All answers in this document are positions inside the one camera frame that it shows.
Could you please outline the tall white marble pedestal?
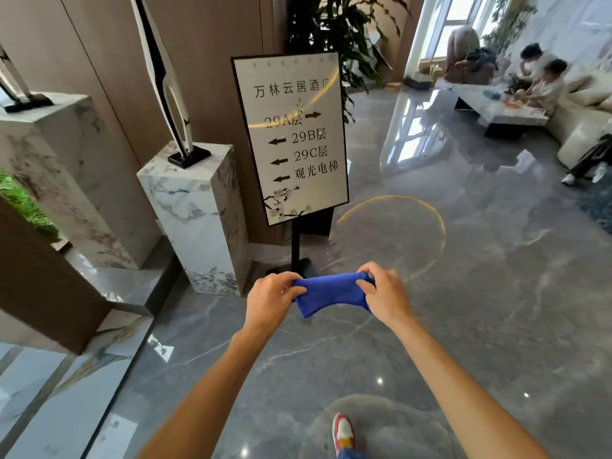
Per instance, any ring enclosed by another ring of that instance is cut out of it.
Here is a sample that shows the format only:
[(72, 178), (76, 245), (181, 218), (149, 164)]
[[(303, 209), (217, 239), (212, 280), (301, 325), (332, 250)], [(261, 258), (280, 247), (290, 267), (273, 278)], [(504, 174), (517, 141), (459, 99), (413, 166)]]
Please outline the tall white marble pedestal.
[(0, 106), (0, 169), (92, 265), (141, 269), (162, 233), (135, 163), (91, 97), (47, 96), (53, 106)]

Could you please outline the blue cloth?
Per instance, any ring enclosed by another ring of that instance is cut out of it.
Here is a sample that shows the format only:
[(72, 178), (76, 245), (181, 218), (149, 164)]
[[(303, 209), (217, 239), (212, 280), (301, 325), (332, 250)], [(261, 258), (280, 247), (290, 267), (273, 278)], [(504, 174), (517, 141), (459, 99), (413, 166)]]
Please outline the blue cloth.
[(365, 293), (356, 284), (357, 280), (376, 285), (374, 278), (368, 272), (342, 273), (295, 280), (294, 286), (306, 289), (306, 293), (298, 295), (295, 299), (301, 317), (307, 319), (324, 308), (338, 304), (352, 305), (371, 312)]

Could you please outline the slender green indoor tree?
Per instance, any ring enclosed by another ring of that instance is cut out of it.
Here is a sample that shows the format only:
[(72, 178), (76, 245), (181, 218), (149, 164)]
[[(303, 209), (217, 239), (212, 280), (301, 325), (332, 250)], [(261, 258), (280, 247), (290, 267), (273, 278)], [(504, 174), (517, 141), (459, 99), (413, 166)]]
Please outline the slender green indoor tree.
[(535, 13), (536, 5), (530, 0), (494, 0), (481, 36), (482, 45), (498, 57), (507, 55)]

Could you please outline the person's left forearm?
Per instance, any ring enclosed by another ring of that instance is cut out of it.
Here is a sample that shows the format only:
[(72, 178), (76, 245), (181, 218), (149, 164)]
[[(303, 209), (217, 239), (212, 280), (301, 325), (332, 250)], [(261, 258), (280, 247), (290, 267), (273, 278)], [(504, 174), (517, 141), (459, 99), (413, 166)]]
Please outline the person's left forearm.
[(274, 333), (246, 323), (136, 459), (211, 459), (236, 398)]

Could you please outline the person's right forearm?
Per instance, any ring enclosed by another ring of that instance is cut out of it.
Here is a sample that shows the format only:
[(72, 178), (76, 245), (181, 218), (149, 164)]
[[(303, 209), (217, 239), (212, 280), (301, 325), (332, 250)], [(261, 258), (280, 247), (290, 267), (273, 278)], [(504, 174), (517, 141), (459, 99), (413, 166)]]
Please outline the person's right forearm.
[(410, 314), (387, 323), (436, 398), (469, 459), (551, 459)]

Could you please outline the white directional sign board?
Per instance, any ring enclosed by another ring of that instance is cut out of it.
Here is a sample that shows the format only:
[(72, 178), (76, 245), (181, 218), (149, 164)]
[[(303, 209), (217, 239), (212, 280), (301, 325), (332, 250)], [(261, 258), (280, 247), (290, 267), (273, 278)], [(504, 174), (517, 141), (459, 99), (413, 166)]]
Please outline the white directional sign board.
[(339, 54), (231, 61), (267, 225), (348, 204)]

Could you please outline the dark sculpture with black base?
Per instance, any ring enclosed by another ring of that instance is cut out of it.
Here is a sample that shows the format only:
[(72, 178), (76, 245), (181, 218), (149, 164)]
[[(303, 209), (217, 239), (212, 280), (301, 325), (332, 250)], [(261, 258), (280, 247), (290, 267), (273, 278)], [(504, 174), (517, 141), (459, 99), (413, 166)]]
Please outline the dark sculpture with black base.
[(6, 79), (0, 74), (0, 107), (7, 114), (16, 114), (54, 105), (46, 95), (34, 93), (29, 89), (1, 43), (0, 63), (9, 76), (9, 79)]

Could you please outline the person's right hand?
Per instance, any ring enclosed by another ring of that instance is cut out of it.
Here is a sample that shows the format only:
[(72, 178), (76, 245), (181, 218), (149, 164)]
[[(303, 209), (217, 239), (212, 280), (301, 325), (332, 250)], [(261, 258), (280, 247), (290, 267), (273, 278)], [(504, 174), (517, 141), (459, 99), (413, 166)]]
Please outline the person's right hand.
[(396, 270), (386, 270), (376, 262), (368, 262), (358, 271), (368, 272), (376, 283), (378, 297), (366, 297), (372, 314), (394, 333), (401, 331), (414, 317), (414, 313)]

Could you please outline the beige sofa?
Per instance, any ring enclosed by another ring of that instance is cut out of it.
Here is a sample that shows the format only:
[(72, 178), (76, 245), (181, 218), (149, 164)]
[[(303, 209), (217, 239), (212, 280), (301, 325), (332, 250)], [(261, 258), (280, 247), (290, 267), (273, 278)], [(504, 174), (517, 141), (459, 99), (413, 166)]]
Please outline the beige sofa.
[(564, 81), (545, 129), (561, 145), (557, 160), (572, 169), (602, 136), (612, 135), (612, 71), (578, 71)]

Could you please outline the person's red and white shoe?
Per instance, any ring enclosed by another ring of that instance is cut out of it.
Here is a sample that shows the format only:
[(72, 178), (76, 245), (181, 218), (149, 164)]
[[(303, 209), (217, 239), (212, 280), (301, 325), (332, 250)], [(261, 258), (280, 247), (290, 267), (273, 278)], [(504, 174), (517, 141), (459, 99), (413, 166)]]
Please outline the person's red and white shoe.
[(353, 425), (344, 413), (333, 418), (332, 440), (337, 459), (360, 459)]

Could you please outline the white coffee table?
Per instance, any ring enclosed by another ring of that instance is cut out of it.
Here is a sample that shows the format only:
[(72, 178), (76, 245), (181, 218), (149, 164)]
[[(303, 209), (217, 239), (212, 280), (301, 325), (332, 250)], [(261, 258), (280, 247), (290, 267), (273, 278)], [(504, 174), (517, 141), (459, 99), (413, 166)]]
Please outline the white coffee table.
[(492, 139), (518, 141), (531, 130), (546, 126), (547, 113), (517, 101), (502, 87), (491, 85), (451, 84), (436, 90), (431, 112), (468, 113), (476, 117), (484, 136)]

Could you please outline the short white marble pedestal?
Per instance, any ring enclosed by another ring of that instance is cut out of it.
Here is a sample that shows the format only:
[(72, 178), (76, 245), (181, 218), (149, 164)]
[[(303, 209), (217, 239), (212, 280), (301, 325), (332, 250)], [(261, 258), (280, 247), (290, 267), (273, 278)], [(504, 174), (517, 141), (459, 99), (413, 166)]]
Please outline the short white marble pedestal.
[(170, 141), (137, 176), (195, 292), (241, 296), (251, 261), (234, 147), (196, 145), (211, 156), (182, 169)]

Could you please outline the large green leafy plant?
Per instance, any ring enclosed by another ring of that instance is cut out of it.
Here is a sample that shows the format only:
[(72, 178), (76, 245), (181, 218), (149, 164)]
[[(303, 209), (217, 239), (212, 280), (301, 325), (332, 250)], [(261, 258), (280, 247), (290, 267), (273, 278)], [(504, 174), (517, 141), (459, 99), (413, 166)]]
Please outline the large green leafy plant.
[(376, 70), (379, 63), (388, 69), (378, 42), (389, 36), (380, 21), (391, 22), (397, 37), (402, 35), (393, 8), (400, 8), (407, 19), (412, 12), (406, 0), (285, 0), (287, 2), (290, 53), (338, 53), (344, 123), (355, 122), (347, 104), (354, 105), (348, 89), (369, 92), (371, 84), (381, 85)]

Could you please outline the black and white abstract sculpture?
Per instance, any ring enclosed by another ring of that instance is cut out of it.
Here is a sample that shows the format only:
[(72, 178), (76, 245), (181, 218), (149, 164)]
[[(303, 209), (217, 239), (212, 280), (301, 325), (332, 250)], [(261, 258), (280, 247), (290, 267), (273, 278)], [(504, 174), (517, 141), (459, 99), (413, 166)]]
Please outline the black and white abstract sculpture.
[(188, 169), (209, 158), (211, 153), (209, 150), (195, 146), (193, 143), (190, 116), (186, 103), (172, 61), (146, 1), (130, 1), (149, 78), (166, 124), (178, 148), (167, 159), (171, 164), (181, 169)]

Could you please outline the person's left hand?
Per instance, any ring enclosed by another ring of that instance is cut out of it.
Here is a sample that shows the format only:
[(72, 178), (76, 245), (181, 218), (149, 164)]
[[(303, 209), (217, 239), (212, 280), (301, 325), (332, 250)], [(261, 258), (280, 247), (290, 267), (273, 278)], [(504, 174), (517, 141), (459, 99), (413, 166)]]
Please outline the person's left hand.
[(302, 277), (295, 272), (271, 273), (256, 280), (247, 296), (244, 331), (270, 338), (284, 321), (292, 302), (282, 302), (282, 285)]

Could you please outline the green fern plant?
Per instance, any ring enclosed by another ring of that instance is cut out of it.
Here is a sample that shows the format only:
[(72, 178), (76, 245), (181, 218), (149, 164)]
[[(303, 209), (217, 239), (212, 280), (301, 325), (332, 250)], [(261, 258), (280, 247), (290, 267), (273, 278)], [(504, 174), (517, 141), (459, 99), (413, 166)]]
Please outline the green fern plant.
[(11, 176), (0, 169), (0, 196), (50, 244), (57, 243), (57, 227), (42, 213), (28, 192)]

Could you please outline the brown wooden planter box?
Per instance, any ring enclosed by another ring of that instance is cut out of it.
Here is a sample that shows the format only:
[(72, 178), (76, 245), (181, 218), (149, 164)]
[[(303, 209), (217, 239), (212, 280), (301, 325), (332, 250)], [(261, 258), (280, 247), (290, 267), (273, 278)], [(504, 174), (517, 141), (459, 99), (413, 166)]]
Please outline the brown wooden planter box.
[(80, 355), (110, 303), (0, 197), (0, 343)]

